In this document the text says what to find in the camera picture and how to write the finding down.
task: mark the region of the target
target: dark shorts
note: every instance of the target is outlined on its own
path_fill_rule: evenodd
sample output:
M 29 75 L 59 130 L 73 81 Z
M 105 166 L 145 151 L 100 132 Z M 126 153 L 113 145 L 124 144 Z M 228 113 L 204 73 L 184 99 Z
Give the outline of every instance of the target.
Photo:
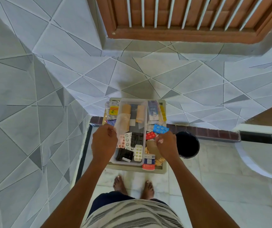
M 103 194 L 99 195 L 97 198 L 95 198 L 87 217 L 89 217 L 94 211 L 98 210 L 100 207 L 103 207 L 103 206 L 111 204 L 111 203 L 121 202 L 121 201 L 125 201 L 125 200 L 130 200 L 130 199 L 135 199 L 135 198 L 130 197 L 128 195 L 124 195 L 124 194 L 120 193 L 119 191 L 112 191 L 109 193 L 103 193 Z M 160 201 L 158 199 L 151 199 L 151 200 L 167 205 L 166 203 L 164 203 L 163 201 Z

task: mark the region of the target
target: white railing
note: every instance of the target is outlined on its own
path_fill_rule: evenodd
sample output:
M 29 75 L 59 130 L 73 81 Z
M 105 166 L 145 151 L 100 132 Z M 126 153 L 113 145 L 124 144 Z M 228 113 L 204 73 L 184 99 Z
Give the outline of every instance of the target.
M 227 21 L 226 25 L 225 25 L 225 28 L 224 28 L 224 31 L 226 31 L 232 20 L 234 19 L 234 17 L 236 16 L 236 13 L 237 11 L 239 10 L 241 4 L 243 3 L 244 0 L 239 0 L 237 6 L 235 7 L 234 11 L 232 12 L 229 20 Z M 258 0 L 256 2 L 256 4 L 254 5 L 254 7 L 252 8 L 252 10 L 250 11 L 250 13 L 248 14 L 248 16 L 246 17 L 246 19 L 244 20 L 244 22 L 242 23 L 239 31 L 241 31 L 245 25 L 247 24 L 247 22 L 249 21 L 249 19 L 252 17 L 252 15 L 255 13 L 255 11 L 257 10 L 258 6 L 260 5 L 260 3 L 262 2 L 263 0 Z M 129 27 L 132 27 L 132 18 L 131 18 L 131 7 L 130 7 L 130 0 L 126 0 L 127 2 L 127 14 L 128 14 L 128 19 L 129 19 Z M 185 9 L 185 13 L 184 13 L 184 17 L 183 17 L 183 22 L 182 22 L 182 26 L 181 26 L 181 29 L 184 29 L 185 27 L 185 23 L 187 21 L 187 15 L 189 13 L 189 10 L 190 10 L 190 7 L 191 7 L 191 2 L 192 0 L 188 0 L 187 1 L 187 7 Z M 215 26 L 215 23 L 221 13 L 221 10 L 225 4 L 226 0 L 222 0 L 221 3 L 220 3 L 220 6 L 218 7 L 218 10 L 214 16 L 214 19 L 212 21 L 212 24 L 210 26 L 210 30 L 213 30 L 214 26 Z M 173 15 L 173 9 L 174 9 L 174 3 L 175 3 L 175 0 L 171 0 L 171 7 L 170 7 L 170 14 L 169 14 L 169 19 L 168 19 L 168 29 L 171 27 L 171 21 L 172 21 L 172 15 Z M 205 16 L 205 13 L 207 11 L 207 8 L 208 8 L 208 5 L 210 3 L 210 0 L 206 0 L 205 1 L 205 5 L 203 7 L 203 10 L 202 10 L 202 13 L 200 15 L 200 19 L 199 19 L 199 22 L 198 22 L 198 25 L 197 25 L 197 30 L 200 29 L 200 26 L 202 24 L 202 20 Z M 157 19 L 158 19 L 158 5 L 159 5 L 159 0 L 155 0 L 155 17 L 154 17 L 154 28 L 157 28 Z M 142 22 L 142 27 L 145 27 L 145 23 L 144 23 L 144 0 L 141 0 L 141 22 Z

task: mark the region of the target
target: brown tile border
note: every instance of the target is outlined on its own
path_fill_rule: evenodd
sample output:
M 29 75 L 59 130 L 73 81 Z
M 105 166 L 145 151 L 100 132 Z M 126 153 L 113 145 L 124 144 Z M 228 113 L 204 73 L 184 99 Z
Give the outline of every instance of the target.
M 95 125 L 102 125 L 103 117 L 92 117 L 90 123 Z M 199 139 L 220 141 L 220 142 L 238 142 L 240 141 L 239 133 L 226 130 L 211 130 L 206 128 L 200 128 L 195 126 L 177 126 L 172 124 L 167 124 L 167 128 L 170 129 L 172 133 L 178 133 L 180 131 L 187 131 L 195 135 Z

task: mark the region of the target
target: left hand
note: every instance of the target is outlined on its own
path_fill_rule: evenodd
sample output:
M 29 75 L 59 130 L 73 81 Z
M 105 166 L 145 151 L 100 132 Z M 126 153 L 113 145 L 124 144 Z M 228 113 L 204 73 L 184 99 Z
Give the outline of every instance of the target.
M 117 147 L 117 134 L 114 126 L 104 124 L 93 134 L 93 161 L 104 167 L 107 166 Z

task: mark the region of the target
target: hand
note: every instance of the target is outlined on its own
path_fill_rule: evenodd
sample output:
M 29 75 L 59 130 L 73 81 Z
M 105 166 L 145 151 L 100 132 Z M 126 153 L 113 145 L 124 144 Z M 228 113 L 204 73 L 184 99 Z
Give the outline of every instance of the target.
M 162 157 L 168 162 L 176 161 L 179 158 L 179 153 L 176 144 L 176 135 L 168 131 L 164 134 L 159 134 L 156 138 L 156 144 Z
M 115 153 L 117 142 L 118 139 L 114 126 L 104 124 L 99 127 L 93 134 L 93 161 L 106 167 Z

